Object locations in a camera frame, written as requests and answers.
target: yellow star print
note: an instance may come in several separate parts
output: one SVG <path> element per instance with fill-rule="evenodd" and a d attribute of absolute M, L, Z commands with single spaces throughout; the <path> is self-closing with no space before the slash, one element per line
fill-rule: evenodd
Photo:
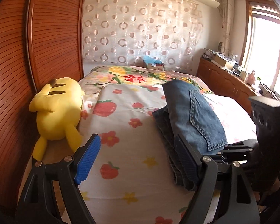
<path fill-rule="evenodd" d="M 125 196 L 122 198 L 123 200 L 127 201 L 127 204 L 130 204 L 131 202 L 138 202 L 138 199 L 135 198 L 135 192 L 132 193 L 125 193 Z"/>
<path fill-rule="evenodd" d="M 87 197 L 87 194 L 88 194 L 87 191 L 81 192 L 81 195 L 82 195 L 82 198 L 83 198 L 84 201 L 89 201 L 90 200 L 90 198 Z"/>
<path fill-rule="evenodd" d="M 147 167 L 149 169 L 152 169 L 153 166 L 158 165 L 157 161 L 155 160 L 155 157 L 146 157 L 146 160 L 143 161 L 143 163 L 147 164 Z"/>
<path fill-rule="evenodd" d="M 131 90 L 134 91 L 134 92 L 139 92 L 139 89 L 137 89 L 135 87 L 132 87 Z"/>

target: pikachu plush toy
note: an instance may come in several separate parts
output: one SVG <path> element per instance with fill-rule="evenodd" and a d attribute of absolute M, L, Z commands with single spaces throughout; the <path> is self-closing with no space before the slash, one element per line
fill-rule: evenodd
<path fill-rule="evenodd" d="M 66 137 L 73 152 L 81 145 L 82 137 L 76 126 L 80 121 L 82 95 L 85 93 L 78 82 L 59 78 L 50 81 L 34 96 L 29 110 L 37 111 L 36 123 L 40 134 L 32 154 L 35 160 L 42 160 L 47 140 Z"/>

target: floral bedsheet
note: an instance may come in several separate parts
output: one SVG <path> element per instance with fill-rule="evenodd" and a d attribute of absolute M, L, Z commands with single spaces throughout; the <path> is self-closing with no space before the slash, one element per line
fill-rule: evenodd
<path fill-rule="evenodd" d="M 79 84 L 86 95 L 96 94 L 111 84 L 131 84 L 149 87 L 162 85 L 173 79 L 179 79 L 198 85 L 201 93 L 212 91 L 198 77 L 175 71 L 157 71 L 137 66 L 98 66 L 85 76 Z"/>
<path fill-rule="evenodd" d="M 193 192 L 174 184 L 152 117 L 166 105 L 161 84 L 173 78 L 198 84 L 229 144 L 256 138 L 245 110 L 233 99 L 213 94 L 197 77 L 139 67 L 95 68 L 80 81 L 86 95 L 79 132 L 83 143 L 99 134 L 102 145 L 79 189 L 97 224 L 177 224 L 184 215 Z M 205 223 L 214 216 L 218 191 L 214 196 Z M 63 220 L 70 223 L 66 212 Z"/>

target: wooden wardrobe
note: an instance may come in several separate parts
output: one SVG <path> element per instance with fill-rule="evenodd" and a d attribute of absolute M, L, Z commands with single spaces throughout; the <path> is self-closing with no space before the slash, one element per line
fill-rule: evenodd
<path fill-rule="evenodd" d="M 83 0 L 0 2 L 0 208 L 16 209 L 19 185 L 38 138 L 34 95 L 52 78 L 83 77 Z"/>

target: white wall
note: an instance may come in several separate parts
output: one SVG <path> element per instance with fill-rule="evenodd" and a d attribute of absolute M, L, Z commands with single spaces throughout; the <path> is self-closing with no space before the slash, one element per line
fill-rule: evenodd
<path fill-rule="evenodd" d="M 234 23 L 230 38 L 231 54 L 238 55 L 239 62 L 246 30 L 246 0 L 234 0 Z"/>
<path fill-rule="evenodd" d="M 201 39 L 196 46 L 196 50 L 193 56 L 193 64 L 191 71 L 185 71 L 192 75 L 197 73 L 197 68 L 199 65 L 199 60 L 203 54 L 203 48 L 209 48 L 212 50 L 217 50 L 218 43 L 222 35 L 222 18 L 219 13 L 218 8 L 211 8 L 203 3 L 195 1 L 199 4 L 198 9 L 202 12 L 203 17 L 203 33 Z M 89 71 L 85 68 L 90 68 L 89 65 L 84 65 L 84 74 L 86 75 Z"/>

